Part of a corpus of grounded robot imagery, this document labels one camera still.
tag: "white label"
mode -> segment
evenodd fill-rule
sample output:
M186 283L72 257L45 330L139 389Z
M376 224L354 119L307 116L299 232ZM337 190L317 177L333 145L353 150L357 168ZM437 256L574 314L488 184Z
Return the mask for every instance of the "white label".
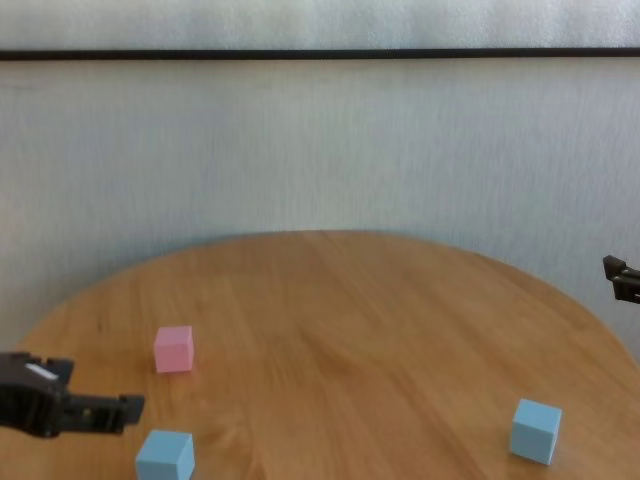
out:
M37 373L41 377L46 378L47 380L57 380L58 376L51 373L49 370L42 368L40 365L36 365L35 363L27 363L26 367L32 372Z

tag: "table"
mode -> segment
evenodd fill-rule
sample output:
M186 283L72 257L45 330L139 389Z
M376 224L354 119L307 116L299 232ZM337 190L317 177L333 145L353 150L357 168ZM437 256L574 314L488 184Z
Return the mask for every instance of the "table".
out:
M156 330L194 370L157 375ZM194 480L638 479L640 373L549 285L400 236L300 232L202 246L59 306L20 346L78 393L143 393L122 436L0 432L0 478L133 479L153 428L192 432ZM508 453L520 398L564 410L551 467Z

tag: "light blue cube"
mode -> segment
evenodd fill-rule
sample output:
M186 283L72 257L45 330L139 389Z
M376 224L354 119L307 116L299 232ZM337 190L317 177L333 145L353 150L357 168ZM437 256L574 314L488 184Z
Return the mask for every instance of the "light blue cube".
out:
M513 417L511 453L551 465L562 410L530 400L520 400Z
M153 430L136 457L138 480L188 480L194 467L190 433Z

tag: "foam block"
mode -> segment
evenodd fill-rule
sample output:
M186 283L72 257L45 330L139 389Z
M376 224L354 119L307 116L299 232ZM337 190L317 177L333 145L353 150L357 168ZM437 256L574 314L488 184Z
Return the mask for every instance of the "foam block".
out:
M520 400L513 417L511 453L551 465L562 410L531 400Z
M162 327L153 345L158 373L187 372L193 367L191 327Z
M138 480L188 480L195 468L190 433L153 430L136 457Z

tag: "round wooden table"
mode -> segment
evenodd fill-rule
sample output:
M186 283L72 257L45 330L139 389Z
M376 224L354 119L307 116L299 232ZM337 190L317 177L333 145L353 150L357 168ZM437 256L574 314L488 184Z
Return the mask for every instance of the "round wooden table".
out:
M158 375L158 327L194 370ZM640 373L593 315L477 254L365 233L262 235L127 270L20 345L71 390L142 393L122 436L0 431L0 478L135 478L151 429L192 432L194 480L640 478ZM564 410L550 467L509 453L521 398Z

